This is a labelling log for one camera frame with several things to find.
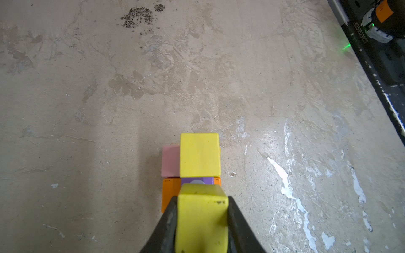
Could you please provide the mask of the orange wooden block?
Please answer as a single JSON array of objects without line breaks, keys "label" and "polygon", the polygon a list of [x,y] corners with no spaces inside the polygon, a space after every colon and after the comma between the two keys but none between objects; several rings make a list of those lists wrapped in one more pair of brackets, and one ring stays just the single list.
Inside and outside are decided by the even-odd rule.
[{"label": "orange wooden block", "polygon": [[[221,186],[221,178],[214,177],[214,184]],[[172,197],[178,196],[181,189],[181,178],[166,178],[162,184],[161,212],[164,213]]]}]

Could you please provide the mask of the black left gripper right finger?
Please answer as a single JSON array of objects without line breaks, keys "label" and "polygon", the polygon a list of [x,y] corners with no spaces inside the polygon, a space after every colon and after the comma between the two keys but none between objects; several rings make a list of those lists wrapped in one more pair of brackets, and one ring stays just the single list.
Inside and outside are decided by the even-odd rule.
[{"label": "black left gripper right finger", "polygon": [[266,253],[233,197],[229,196],[227,211],[228,253]]}]

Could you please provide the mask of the pink wooden block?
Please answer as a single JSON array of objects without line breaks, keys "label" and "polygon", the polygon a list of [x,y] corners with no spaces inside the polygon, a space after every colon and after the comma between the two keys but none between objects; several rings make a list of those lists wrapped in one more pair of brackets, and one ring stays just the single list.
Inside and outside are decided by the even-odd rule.
[{"label": "pink wooden block", "polygon": [[180,177],[180,146],[167,145],[162,149],[161,176]]}]

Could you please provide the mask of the lime green wooden cube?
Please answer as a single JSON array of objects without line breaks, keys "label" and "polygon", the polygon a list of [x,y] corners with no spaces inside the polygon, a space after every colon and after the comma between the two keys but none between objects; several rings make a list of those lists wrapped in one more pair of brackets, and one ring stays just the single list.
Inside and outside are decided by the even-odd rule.
[{"label": "lime green wooden cube", "polygon": [[220,153],[219,134],[182,133],[180,135],[180,177],[220,177]]}]

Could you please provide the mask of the yellow-green small cube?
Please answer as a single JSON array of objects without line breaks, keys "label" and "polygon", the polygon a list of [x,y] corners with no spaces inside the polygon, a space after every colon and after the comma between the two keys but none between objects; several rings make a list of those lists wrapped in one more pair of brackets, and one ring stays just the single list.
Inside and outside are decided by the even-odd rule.
[{"label": "yellow-green small cube", "polygon": [[221,186],[184,184],[177,201],[175,252],[226,253],[228,207]]}]

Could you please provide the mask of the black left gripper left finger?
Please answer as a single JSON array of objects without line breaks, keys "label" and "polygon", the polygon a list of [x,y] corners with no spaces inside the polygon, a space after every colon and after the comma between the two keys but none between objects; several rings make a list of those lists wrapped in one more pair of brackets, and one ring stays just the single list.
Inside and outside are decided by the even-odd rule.
[{"label": "black left gripper left finger", "polygon": [[177,227],[178,197],[171,198],[141,253],[174,253]]}]

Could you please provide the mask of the purple number block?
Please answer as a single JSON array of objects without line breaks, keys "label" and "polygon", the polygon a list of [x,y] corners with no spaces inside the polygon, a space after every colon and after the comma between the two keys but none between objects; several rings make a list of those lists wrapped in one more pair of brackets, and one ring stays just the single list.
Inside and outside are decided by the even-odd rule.
[{"label": "purple number block", "polygon": [[181,178],[181,185],[189,184],[214,184],[214,177]]}]

